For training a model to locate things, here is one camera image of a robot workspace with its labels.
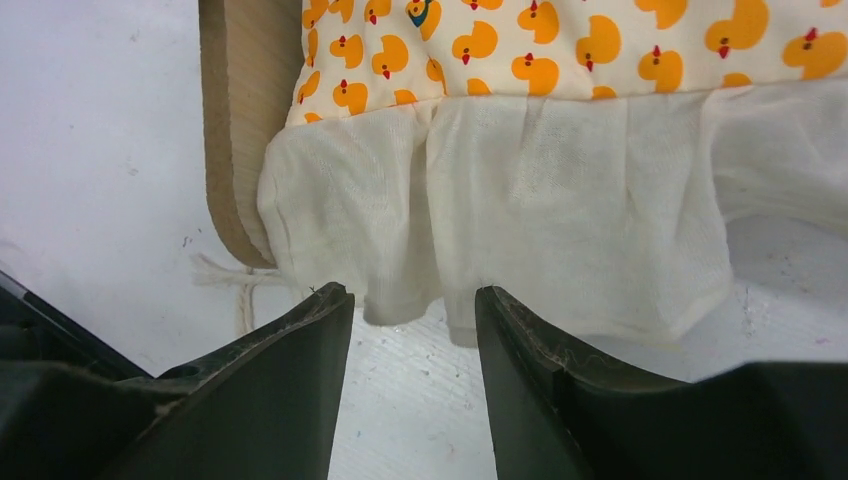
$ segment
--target white cord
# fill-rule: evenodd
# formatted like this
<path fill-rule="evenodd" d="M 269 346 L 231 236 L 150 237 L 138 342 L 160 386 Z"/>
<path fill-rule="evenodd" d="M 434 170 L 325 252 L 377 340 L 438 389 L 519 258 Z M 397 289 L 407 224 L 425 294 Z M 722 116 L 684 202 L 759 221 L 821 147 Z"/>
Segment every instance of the white cord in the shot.
<path fill-rule="evenodd" d="M 276 270 L 256 272 L 247 267 L 243 271 L 229 270 L 199 253 L 192 255 L 195 285 L 237 285 L 236 333 L 239 336 L 250 333 L 255 328 L 253 314 L 253 290 L 257 285 L 285 285 L 282 276 Z"/>

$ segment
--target ruffled hem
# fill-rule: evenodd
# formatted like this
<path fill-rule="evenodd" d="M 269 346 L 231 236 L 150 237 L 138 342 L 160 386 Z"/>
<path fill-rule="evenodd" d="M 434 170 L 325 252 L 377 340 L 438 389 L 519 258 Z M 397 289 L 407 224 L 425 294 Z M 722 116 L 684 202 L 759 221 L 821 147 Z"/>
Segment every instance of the ruffled hem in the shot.
<path fill-rule="evenodd" d="M 733 282 L 727 218 L 848 233 L 848 81 L 596 102 L 445 98 L 288 128 L 259 211 L 287 283 L 396 324 L 500 285 L 572 334 L 673 340 Z"/>

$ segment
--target wooden board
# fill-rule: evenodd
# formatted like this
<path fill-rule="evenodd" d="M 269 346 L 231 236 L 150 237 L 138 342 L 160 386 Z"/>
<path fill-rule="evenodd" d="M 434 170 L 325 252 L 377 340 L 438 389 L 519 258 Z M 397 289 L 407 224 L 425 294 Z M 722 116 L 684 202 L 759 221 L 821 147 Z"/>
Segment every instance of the wooden board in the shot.
<path fill-rule="evenodd" d="M 274 266 L 256 209 L 265 148 L 285 124 L 303 66 L 300 0 L 200 0 L 206 197 L 239 261 Z"/>

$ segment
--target white ruffle fabric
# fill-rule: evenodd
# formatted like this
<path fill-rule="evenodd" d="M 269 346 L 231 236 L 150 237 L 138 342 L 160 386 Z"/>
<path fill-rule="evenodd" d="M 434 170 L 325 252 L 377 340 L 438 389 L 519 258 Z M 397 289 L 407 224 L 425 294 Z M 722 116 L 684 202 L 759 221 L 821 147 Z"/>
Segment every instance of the white ruffle fabric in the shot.
<path fill-rule="evenodd" d="M 286 128 L 259 211 L 292 287 L 337 281 L 366 320 L 506 288 L 576 335 L 674 340 L 733 283 L 725 221 L 848 234 L 848 80 L 579 102 L 445 98 Z"/>

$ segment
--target duck print fabric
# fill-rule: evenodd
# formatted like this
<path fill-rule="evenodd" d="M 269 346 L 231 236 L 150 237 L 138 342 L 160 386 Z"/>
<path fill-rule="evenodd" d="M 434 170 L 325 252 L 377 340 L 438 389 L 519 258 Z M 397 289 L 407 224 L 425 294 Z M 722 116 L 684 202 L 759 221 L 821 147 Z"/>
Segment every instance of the duck print fabric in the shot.
<path fill-rule="evenodd" d="M 842 0 L 305 0 L 302 25 L 287 125 L 443 96 L 590 100 L 848 71 Z"/>

